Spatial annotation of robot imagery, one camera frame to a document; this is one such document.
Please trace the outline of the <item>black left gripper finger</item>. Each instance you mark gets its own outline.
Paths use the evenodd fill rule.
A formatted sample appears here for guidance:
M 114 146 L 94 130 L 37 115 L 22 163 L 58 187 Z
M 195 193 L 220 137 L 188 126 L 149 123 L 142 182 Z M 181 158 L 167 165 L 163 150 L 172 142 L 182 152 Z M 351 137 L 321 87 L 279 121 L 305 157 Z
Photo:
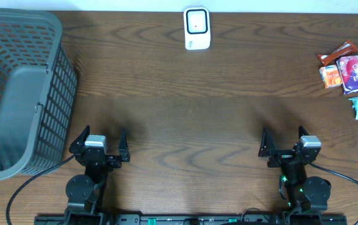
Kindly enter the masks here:
M 90 126 L 87 125 L 82 133 L 71 143 L 69 147 L 70 153 L 82 153 L 87 137 L 90 135 Z
M 123 130 L 121 134 L 118 151 L 122 162 L 129 162 L 131 160 L 131 155 L 129 153 L 129 148 L 127 145 L 126 130 Z

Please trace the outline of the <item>orange Kleenex tissue pack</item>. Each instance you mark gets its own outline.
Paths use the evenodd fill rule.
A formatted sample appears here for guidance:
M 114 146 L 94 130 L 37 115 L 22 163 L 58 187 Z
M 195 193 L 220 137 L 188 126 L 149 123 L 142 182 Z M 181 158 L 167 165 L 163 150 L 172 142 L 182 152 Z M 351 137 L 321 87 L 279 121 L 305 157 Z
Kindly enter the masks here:
M 342 78 L 336 65 L 321 67 L 319 73 L 326 89 L 342 84 Z

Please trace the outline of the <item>orange chocolate bar wrapper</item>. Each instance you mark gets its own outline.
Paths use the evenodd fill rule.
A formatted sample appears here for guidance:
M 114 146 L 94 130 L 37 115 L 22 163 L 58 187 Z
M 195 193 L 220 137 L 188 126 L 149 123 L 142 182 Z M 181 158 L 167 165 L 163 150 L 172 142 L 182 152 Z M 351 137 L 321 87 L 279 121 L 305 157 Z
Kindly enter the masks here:
M 358 47 L 350 40 L 347 40 L 332 53 L 328 55 L 317 54 L 316 56 L 323 66 L 328 66 L 329 64 L 333 63 L 336 59 L 342 56 L 347 56 L 349 54 L 356 53 L 357 51 L 358 51 Z

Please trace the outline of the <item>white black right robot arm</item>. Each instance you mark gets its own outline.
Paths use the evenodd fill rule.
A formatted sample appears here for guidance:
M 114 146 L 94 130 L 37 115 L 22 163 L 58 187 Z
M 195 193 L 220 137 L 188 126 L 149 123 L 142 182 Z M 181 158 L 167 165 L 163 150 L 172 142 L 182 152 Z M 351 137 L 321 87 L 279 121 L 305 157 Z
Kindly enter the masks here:
M 309 177 L 306 166 L 315 161 L 322 147 L 317 136 L 299 126 L 299 141 L 291 149 L 278 149 L 268 128 L 262 130 L 258 156 L 267 158 L 269 168 L 280 168 L 279 192 L 288 200 L 289 209 L 281 213 L 282 224 L 322 224 L 327 210 L 331 183 L 317 176 Z

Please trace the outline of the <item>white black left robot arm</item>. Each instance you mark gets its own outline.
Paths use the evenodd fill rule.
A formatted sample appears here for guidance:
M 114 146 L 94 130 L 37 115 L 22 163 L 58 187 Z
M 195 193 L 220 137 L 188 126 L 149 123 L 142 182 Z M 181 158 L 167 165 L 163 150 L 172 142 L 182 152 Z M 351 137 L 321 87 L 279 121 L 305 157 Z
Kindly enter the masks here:
M 91 135 L 89 126 L 71 143 L 69 152 L 85 167 L 85 172 L 72 177 L 66 185 L 64 225 L 115 223 L 114 217 L 103 212 L 101 206 L 109 173 L 131 159 L 126 132 L 121 134 L 118 155 L 108 155 L 106 151 L 106 137 Z

